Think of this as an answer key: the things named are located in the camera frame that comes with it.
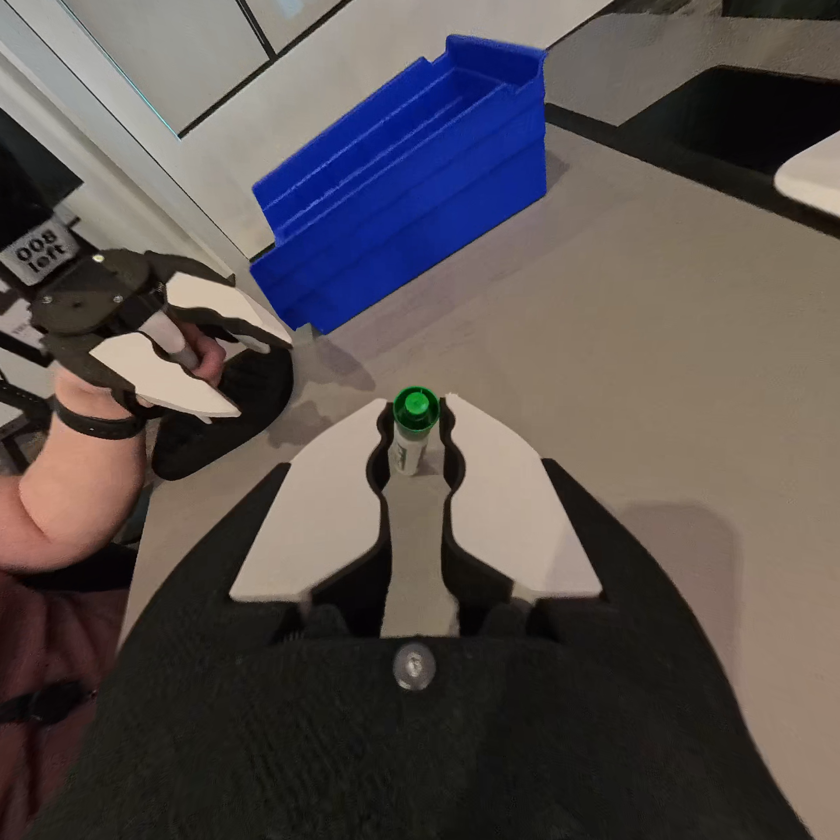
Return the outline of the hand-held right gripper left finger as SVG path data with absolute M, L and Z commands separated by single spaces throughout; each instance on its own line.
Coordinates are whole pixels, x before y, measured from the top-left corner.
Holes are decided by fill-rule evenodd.
M 382 546 L 390 411 L 375 398 L 293 457 L 229 590 L 234 602 L 308 602 Z

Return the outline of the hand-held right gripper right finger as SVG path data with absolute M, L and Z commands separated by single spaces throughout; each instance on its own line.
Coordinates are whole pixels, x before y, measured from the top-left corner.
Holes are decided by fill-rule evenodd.
M 599 596 L 602 583 L 538 452 L 462 396 L 444 400 L 464 467 L 449 501 L 455 547 L 534 599 Z

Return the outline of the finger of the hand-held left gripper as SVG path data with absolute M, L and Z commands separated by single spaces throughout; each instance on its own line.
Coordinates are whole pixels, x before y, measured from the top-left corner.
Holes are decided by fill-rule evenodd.
M 93 360 L 127 382 L 147 403 L 209 423 L 239 417 L 234 402 L 196 377 L 198 359 L 181 329 L 162 311 L 138 330 L 113 335 L 89 350 Z
M 209 327 L 221 333 L 223 340 L 241 343 L 261 354 L 293 346 L 284 324 L 235 286 L 185 272 L 175 272 L 157 282 L 164 301 L 157 322 L 157 345 L 164 354 L 186 354 L 187 341 L 175 320 Z

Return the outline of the green dry-erase marker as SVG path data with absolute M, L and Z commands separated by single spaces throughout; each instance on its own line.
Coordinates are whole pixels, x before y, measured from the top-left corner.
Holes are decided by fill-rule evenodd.
M 402 475 L 414 476 L 439 421 L 440 403 L 429 389 L 412 385 L 397 394 L 392 409 L 392 466 Z

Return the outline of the person's left forearm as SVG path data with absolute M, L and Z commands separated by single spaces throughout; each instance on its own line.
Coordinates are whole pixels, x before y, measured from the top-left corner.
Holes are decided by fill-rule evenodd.
M 144 430 L 91 437 L 54 415 L 30 467 L 1 478 L 2 571 L 55 571 L 104 547 L 131 513 L 145 471 Z

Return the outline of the person's left hand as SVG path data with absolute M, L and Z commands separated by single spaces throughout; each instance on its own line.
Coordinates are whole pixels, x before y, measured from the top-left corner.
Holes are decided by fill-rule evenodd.
M 226 360 L 224 348 L 194 324 L 179 320 L 175 324 L 198 359 L 192 368 L 194 375 L 218 387 Z M 117 420 L 132 416 L 112 397 L 109 388 L 91 385 L 60 364 L 54 369 L 54 397 L 73 413 L 85 417 Z

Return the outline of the black wristband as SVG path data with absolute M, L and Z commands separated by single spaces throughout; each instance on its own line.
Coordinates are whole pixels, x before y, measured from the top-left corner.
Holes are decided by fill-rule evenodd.
M 70 430 L 82 436 L 122 441 L 138 437 L 145 429 L 147 420 L 141 416 L 130 415 L 125 418 L 111 419 L 80 415 L 71 411 L 56 398 L 51 402 L 53 413 Z

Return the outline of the blue plastic bin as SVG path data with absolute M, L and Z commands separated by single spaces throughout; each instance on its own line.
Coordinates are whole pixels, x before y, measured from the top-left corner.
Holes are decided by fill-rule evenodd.
M 280 319 L 329 333 L 543 198 L 546 57 L 450 35 L 253 184 Z

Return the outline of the person's maroon clothing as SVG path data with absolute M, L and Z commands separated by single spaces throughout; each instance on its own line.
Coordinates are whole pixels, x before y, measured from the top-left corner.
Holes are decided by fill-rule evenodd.
M 1 838 L 22 838 L 66 781 L 116 659 L 129 583 L 59 589 L 2 573 Z

